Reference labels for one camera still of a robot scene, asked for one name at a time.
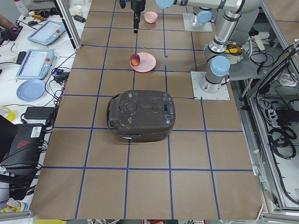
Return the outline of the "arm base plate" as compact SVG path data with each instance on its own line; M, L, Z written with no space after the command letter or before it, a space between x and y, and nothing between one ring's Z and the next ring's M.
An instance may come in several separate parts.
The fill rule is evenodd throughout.
M191 72L193 98L197 100L230 100L228 85L223 77L220 84L206 80L206 72Z
M188 32L212 32L211 22L199 23L193 13L183 13L184 29Z

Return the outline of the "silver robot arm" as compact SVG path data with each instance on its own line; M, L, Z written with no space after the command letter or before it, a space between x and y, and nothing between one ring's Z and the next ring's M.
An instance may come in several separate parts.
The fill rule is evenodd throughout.
M193 7L193 15L191 18L191 23L193 26L200 24L206 24L212 19L211 8L205 7Z
M223 55L227 43L238 24L242 14L251 13L262 4L261 0L157 0L156 4L162 8L173 5L223 9L220 27L213 40L205 47L204 55L208 66L205 76L199 81L200 88L209 94L216 93L223 78L230 69L229 60Z

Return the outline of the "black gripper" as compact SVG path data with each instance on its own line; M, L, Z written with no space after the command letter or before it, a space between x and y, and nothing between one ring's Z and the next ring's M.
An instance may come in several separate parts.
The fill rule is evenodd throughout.
M131 0L130 3L131 9L134 11L134 33L137 34L139 30L140 16L141 13L145 10L145 0Z

